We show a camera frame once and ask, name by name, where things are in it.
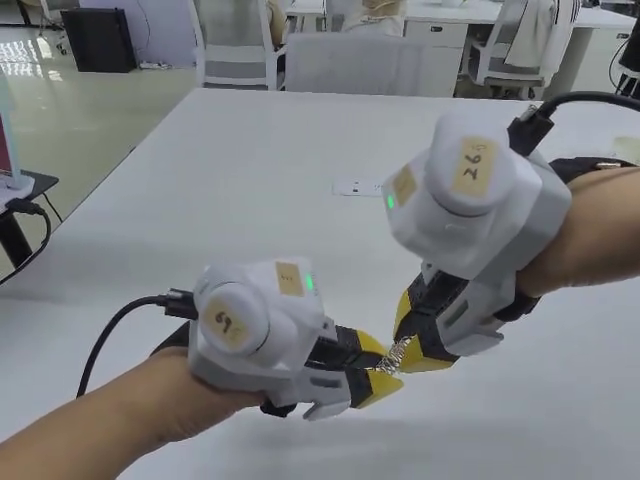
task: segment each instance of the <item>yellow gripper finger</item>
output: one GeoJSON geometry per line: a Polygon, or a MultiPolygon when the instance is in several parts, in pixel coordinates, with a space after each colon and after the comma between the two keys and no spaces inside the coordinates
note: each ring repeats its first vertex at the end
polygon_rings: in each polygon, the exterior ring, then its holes
{"type": "Polygon", "coordinates": [[[351,408],[365,408],[400,390],[404,383],[398,378],[373,369],[345,370],[351,391],[351,408]]]}
{"type": "Polygon", "coordinates": [[[389,353],[384,345],[362,330],[341,326],[336,330],[340,345],[360,352],[357,361],[345,369],[352,408],[367,407],[402,388],[402,380],[376,370],[389,353]]]}
{"type": "Polygon", "coordinates": [[[446,307],[446,301],[451,298],[456,285],[448,276],[434,280],[436,285],[428,288],[422,274],[418,275],[398,302],[393,336],[396,344],[400,344],[404,350],[398,366],[400,372],[442,370],[451,367],[459,358],[447,352],[436,325],[438,314],[446,307]]]}

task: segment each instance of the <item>power outlet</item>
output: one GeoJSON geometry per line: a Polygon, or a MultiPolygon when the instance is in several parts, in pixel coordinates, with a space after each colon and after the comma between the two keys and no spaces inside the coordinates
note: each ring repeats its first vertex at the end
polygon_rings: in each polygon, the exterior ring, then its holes
{"type": "Polygon", "coordinates": [[[336,180],[332,188],[334,195],[345,197],[381,197],[382,182],[373,180],[336,180]]]}

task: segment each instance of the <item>computer monitor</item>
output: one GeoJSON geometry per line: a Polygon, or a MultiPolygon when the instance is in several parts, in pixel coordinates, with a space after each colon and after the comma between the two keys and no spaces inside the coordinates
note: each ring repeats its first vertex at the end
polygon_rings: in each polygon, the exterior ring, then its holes
{"type": "Polygon", "coordinates": [[[8,112],[0,112],[0,188],[22,188],[22,173],[13,147],[8,112]]]}

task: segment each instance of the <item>beige paper label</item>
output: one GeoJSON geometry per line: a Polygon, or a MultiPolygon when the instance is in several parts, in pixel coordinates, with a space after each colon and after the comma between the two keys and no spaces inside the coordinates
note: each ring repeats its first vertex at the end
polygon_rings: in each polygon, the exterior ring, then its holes
{"type": "Polygon", "coordinates": [[[452,190],[472,197],[484,197],[493,175],[496,153],[497,145],[488,138],[463,138],[452,190]]]}
{"type": "Polygon", "coordinates": [[[245,323],[220,300],[211,302],[203,316],[211,331],[230,349],[242,347],[249,337],[245,323]]]}
{"type": "Polygon", "coordinates": [[[405,165],[396,178],[393,179],[393,191],[396,193],[398,205],[404,206],[417,189],[418,185],[416,184],[416,179],[413,178],[411,167],[405,165]]]}
{"type": "Polygon", "coordinates": [[[295,263],[276,262],[276,274],[280,293],[292,297],[304,297],[300,269],[295,263]]]}

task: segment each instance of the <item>desk drawer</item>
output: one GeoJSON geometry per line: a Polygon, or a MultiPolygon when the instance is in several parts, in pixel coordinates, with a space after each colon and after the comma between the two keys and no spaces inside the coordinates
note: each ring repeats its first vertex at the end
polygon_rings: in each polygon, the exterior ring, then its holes
{"type": "Polygon", "coordinates": [[[464,47],[467,26],[459,23],[435,23],[408,21],[407,38],[420,40],[430,47],[464,47]]]}

